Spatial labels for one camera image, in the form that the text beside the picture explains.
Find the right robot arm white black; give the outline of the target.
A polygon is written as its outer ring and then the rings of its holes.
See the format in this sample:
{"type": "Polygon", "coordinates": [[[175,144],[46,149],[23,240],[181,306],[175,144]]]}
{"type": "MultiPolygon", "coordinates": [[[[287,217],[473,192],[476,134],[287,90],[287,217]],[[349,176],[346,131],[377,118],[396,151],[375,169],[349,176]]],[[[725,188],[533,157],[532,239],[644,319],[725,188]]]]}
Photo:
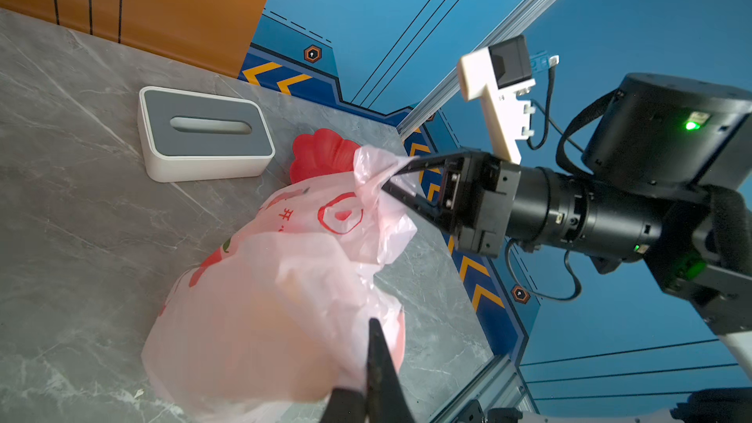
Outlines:
{"type": "Polygon", "coordinates": [[[482,151],[415,159],[443,173],[436,203],[384,190],[452,236],[462,253],[509,259],[514,246],[580,253],[607,274],[641,260],[661,290],[689,302],[744,368],[751,366],[751,95],[700,80],[628,74],[566,134],[595,132],[579,164],[557,170],[482,151]]]}

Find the pink printed plastic bag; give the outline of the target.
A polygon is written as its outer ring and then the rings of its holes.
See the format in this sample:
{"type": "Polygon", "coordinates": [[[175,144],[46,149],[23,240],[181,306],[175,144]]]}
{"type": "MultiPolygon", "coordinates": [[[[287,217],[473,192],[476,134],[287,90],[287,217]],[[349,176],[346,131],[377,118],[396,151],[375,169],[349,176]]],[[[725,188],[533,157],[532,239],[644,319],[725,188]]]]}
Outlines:
{"type": "Polygon", "coordinates": [[[416,233],[383,190],[406,163],[359,148],[350,172],[273,193],[182,274],[142,352],[155,394],[199,422],[276,422],[294,403],[365,386],[371,319],[402,363],[403,305],[374,277],[416,233]]]}

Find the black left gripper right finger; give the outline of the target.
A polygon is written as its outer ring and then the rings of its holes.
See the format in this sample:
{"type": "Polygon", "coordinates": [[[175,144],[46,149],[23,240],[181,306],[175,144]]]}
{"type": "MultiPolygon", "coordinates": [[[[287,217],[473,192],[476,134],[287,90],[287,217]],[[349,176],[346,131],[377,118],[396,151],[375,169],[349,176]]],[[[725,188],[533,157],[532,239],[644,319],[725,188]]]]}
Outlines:
{"type": "Polygon", "coordinates": [[[370,423],[413,423],[401,383],[387,345],[381,323],[368,322],[369,343],[366,362],[365,407],[370,423]]]}

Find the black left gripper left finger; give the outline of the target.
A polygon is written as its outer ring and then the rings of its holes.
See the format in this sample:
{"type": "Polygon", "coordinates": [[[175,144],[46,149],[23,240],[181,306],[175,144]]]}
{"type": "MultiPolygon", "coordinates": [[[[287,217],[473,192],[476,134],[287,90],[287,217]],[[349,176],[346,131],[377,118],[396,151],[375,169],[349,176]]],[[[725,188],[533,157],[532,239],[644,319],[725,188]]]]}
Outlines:
{"type": "Polygon", "coordinates": [[[335,388],[319,422],[364,423],[366,416],[366,398],[362,393],[351,389],[335,388]]]}

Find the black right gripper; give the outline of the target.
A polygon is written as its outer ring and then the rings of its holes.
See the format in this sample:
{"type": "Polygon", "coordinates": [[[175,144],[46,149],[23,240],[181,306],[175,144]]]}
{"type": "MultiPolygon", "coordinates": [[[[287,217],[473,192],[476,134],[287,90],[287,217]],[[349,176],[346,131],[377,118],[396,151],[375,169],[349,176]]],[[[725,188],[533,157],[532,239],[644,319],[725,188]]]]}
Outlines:
{"type": "Polygon", "coordinates": [[[607,262],[635,262],[662,233],[662,202],[589,178],[525,168],[480,151],[417,157],[396,175],[438,172],[437,202],[396,182],[382,190],[448,234],[464,253],[497,257],[503,240],[607,262]]]}

